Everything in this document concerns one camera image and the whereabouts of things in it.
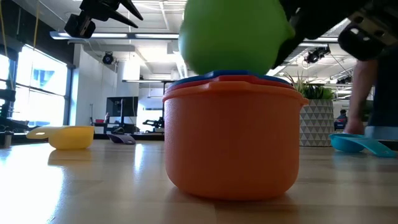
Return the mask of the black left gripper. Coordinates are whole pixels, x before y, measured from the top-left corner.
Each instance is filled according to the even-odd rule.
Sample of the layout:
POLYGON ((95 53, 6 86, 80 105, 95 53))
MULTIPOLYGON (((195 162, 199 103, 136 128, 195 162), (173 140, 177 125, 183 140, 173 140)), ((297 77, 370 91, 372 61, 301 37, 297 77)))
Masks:
POLYGON ((80 4, 80 15, 99 21, 107 21, 109 18, 112 18, 123 24, 138 28, 133 21, 117 12, 120 3, 136 18, 141 21, 144 20, 131 0, 82 0, 80 4))

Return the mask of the green measuring cup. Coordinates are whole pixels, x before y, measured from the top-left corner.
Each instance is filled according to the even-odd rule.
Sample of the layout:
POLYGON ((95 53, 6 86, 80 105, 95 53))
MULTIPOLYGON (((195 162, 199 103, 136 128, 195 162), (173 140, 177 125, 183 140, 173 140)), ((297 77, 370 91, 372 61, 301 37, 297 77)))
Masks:
POLYGON ((198 75, 215 70, 265 75, 280 46, 294 36, 279 0, 187 0, 178 49, 198 75))

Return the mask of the orange cups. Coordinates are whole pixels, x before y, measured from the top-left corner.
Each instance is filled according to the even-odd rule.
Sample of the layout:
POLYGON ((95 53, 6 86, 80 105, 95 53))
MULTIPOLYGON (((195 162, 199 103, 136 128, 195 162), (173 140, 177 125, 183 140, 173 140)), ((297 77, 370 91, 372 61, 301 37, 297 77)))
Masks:
POLYGON ((165 170, 188 194, 265 200, 299 173, 299 92, 248 82, 210 82, 164 95, 165 170))

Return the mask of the light blue measuring cup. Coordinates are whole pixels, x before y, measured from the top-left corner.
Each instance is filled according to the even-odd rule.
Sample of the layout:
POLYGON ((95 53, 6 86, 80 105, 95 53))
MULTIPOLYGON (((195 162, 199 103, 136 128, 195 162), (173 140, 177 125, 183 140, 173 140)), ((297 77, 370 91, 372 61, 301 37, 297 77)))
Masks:
POLYGON ((396 158, 398 154, 379 141, 358 134, 331 134, 331 145, 338 151, 356 153, 364 149, 377 157, 396 158))

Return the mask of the small indigo measuring cup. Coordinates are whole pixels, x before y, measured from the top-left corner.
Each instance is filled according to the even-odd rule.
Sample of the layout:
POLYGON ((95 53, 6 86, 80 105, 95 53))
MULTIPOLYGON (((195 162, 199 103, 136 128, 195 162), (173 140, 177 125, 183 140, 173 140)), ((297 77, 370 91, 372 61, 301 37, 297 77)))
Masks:
POLYGON ((107 134, 109 139, 116 144, 134 145, 136 140, 130 134, 107 134))

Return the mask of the yellow measuring cup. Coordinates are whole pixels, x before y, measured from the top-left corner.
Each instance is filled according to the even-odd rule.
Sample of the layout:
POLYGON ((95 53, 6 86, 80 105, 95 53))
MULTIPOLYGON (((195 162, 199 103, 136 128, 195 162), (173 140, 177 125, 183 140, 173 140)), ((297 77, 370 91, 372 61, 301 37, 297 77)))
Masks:
POLYGON ((49 144, 59 150, 86 149, 94 139, 93 126, 41 126, 26 134, 28 139, 48 139, 49 144))

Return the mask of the person's forearm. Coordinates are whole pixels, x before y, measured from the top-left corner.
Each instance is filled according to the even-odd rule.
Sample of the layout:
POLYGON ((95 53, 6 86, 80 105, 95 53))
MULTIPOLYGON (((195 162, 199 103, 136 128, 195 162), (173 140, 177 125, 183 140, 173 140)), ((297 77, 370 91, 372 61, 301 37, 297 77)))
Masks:
POLYGON ((349 103, 349 123, 361 121, 363 108, 377 78, 377 60, 357 61, 353 73, 353 88, 349 103))

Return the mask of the long ceiling light strip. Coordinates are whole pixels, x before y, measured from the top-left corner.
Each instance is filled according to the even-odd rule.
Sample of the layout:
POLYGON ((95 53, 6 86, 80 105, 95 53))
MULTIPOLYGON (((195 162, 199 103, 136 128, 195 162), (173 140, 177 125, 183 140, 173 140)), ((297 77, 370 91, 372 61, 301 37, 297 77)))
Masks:
MULTIPOLYGON (((83 37, 72 37, 66 32, 57 32, 57 31, 50 31, 51 38, 55 40, 72 40, 72 39, 83 39, 83 37)), ((103 33, 93 33, 89 39, 144 39, 144 40, 177 40, 179 38, 178 34, 171 34, 171 33, 110 33, 110 32, 103 32, 103 33)))

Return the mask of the green potted plant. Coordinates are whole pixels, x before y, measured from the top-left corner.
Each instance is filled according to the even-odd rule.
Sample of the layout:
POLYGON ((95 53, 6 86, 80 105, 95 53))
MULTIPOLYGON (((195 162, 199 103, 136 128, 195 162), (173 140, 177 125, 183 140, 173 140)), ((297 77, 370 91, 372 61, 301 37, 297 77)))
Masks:
POLYGON ((291 82, 298 92, 309 100, 332 100, 335 96, 331 89, 325 88, 321 84, 311 84, 303 77, 302 73, 297 73, 295 77, 285 73, 284 77, 291 82))

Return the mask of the white geometric planter pot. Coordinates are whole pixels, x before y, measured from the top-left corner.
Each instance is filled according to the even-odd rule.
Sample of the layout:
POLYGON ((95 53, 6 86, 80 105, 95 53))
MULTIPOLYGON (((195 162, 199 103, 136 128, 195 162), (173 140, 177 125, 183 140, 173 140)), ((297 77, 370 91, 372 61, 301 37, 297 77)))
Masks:
POLYGON ((332 100, 309 100, 300 111, 300 146, 330 147, 334 121, 332 100))

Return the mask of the black computer monitor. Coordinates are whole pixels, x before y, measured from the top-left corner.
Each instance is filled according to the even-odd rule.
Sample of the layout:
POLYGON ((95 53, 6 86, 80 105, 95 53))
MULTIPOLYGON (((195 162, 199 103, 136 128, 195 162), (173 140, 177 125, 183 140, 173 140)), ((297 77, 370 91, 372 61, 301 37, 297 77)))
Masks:
POLYGON ((110 116, 137 116, 137 96, 108 97, 106 99, 106 112, 110 116))

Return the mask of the person's hand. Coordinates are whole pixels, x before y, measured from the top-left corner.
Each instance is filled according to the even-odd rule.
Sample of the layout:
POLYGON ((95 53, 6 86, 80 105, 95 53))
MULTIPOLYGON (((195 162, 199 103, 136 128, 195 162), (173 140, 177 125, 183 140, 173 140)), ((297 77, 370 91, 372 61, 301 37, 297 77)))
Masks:
POLYGON ((343 131, 345 134, 364 134, 364 124, 361 120, 349 119, 345 129, 343 131))

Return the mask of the dark office desk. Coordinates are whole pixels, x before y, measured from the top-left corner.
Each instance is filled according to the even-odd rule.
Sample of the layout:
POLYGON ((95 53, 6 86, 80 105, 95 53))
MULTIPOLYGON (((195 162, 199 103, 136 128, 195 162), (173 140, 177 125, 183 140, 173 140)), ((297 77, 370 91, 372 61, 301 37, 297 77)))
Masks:
POLYGON ((93 123, 94 127, 102 127, 100 133, 116 133, 116 134, 134 134, 139 131, 134 124, 121 124, 121 123, 93 123))

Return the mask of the black equipment stand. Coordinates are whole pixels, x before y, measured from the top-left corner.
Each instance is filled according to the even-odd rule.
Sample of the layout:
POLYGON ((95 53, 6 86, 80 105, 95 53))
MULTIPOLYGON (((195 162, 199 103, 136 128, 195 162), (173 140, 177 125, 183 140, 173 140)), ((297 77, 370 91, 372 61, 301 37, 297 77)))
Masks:
POLYGON ((28 121, 17 121, 12 119, 16 91, 0 89, 0 132, 24 133, 30 131, 28 121))

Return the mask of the small grey cylinder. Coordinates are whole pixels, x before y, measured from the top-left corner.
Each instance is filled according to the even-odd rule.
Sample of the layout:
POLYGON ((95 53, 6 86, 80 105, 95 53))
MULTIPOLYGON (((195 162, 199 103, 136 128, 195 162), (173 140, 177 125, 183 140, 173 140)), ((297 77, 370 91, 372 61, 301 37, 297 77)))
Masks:
POLYGON ((14 133, 10 131, 0 132, 0 149, 8 149, 11 146, 14 133))

